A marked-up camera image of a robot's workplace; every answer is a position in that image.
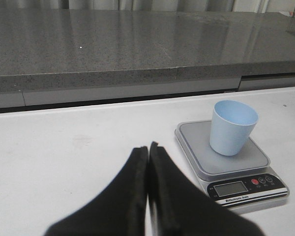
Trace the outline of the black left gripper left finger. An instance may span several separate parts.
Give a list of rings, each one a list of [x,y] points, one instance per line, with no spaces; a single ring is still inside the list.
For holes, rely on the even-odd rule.
[[[81,209],[51,225],[47,236],[143,236],[148,149],[136,147],[109,185]]]

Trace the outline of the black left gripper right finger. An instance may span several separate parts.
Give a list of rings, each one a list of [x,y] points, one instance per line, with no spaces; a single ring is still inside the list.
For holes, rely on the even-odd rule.
[[[156,142],[149,151],[149,205],[155,236],[263,235],[197,188]]]

